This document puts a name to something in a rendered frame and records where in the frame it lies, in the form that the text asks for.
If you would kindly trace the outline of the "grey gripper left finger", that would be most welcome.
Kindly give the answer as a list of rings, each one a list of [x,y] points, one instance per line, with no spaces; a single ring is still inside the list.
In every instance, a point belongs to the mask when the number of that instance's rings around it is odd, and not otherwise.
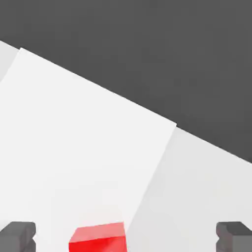
[[[12,221],[0,231],[0,252],[36,252],[34,222]]]

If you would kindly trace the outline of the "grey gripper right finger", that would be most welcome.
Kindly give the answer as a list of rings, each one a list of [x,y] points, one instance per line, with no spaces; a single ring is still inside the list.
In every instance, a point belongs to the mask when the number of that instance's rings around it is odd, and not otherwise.
[[[252,252],[252,230],[242,222],[218,222],[216,234],[216,252]]]

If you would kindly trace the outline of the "small red cube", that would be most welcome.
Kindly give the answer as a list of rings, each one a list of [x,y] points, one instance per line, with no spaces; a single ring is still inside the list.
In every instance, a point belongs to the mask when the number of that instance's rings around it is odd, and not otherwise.
[[[122,222],[79,227],[68,243],[69,252],[127,252]]]

